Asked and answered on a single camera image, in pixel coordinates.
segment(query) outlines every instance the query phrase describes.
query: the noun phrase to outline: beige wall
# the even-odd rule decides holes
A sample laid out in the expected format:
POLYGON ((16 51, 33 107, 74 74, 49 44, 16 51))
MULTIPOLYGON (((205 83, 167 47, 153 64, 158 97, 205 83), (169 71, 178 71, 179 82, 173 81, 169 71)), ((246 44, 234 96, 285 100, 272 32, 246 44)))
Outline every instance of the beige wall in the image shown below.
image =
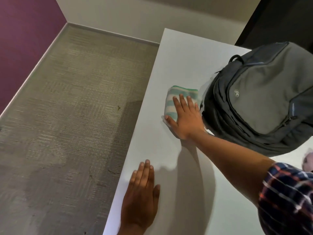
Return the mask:
POLYGON ((159 43, 164 28, 234 44, 260 0, 57 0, 65 18, 159 43))

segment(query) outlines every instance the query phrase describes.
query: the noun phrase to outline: table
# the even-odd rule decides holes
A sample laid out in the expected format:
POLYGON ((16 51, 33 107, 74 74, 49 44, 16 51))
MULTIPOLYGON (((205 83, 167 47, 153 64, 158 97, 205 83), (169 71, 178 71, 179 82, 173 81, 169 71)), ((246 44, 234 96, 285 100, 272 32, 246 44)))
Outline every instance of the table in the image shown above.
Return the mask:
MULTIPOLYGON (((128 181, 139 162, 150 159, 161 184, 159 210, 149 235, 264 234, 257 209, 193 145, 177 139, 162 122, 173 85, 204 90, 233 55, 249 50, 165 29, 104 235, 115 235, 128 181)), ((273 157, 301 168, 309 139, 297 150, 273 157)))

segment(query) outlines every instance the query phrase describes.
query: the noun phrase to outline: sleeve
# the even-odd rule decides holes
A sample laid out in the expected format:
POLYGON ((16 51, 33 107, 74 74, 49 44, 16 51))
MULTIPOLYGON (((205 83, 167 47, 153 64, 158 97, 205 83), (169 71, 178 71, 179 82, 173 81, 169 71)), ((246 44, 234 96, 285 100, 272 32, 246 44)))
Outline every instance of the sleeve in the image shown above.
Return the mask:
POLYGON ((312 192, 312 172, 273 164, 263 181, 258 206, 265 234, 313 234, 312 192))

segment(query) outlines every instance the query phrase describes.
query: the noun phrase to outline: purple wall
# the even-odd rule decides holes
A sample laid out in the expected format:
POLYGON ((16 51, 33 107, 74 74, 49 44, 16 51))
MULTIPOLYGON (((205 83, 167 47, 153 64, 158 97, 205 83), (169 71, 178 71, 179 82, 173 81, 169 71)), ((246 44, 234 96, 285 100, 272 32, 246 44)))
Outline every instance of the purple wall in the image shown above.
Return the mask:
POLYGON ((65 23, 56 0, 0 0, 0 113, 65 23))

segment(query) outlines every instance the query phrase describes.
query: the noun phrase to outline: backpack logo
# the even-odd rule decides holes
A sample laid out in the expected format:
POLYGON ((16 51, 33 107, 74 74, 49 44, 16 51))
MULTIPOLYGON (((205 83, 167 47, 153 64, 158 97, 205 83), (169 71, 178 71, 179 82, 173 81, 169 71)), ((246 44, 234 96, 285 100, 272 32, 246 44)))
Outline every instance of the backpack logo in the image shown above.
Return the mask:
POLYGON ((235 97, 239 97, 239 91, 237 89, 235 90, 235 97))

